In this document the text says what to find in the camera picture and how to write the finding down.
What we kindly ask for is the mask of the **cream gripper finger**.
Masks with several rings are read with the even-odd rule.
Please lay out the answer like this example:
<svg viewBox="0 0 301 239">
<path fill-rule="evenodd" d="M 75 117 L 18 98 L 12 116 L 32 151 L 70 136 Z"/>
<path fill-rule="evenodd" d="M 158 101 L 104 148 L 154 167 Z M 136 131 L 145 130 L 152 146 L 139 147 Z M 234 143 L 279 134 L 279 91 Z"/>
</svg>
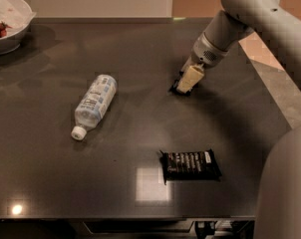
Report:
<svg viewBox="0 0 301 239">
<path fill-rule="evenodd" d="M 179 73 L 182 75 L 183 72 L 193 64 L 191 56 L 188 57 L 182 68 L 180 69 Z"/>
<path fill-rule="evenodd" d="M 201 65 L 187 66 L 181 78 L 177 81 L 176 90 L 186 94 L 204 77 L 204 68 Z"/>
</svg>

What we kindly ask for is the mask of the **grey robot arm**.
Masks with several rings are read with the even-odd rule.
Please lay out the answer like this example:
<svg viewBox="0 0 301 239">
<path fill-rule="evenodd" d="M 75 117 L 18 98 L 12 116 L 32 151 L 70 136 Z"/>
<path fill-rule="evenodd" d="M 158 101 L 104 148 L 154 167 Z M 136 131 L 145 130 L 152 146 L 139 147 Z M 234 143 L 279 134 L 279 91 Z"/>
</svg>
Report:
<svg viewBox="0 0 301 239">
<path fill-rule="evenodd" d="M 195 41 L 174 84 L 187 94 L 231 45 L 254 32 L 301 91 L 301 20 L 280 0 L 221 0 L 219 11 Z M 301 239 L 301 125 L 274 145 L 263 168 L 254 239 Z"/>
</svg>

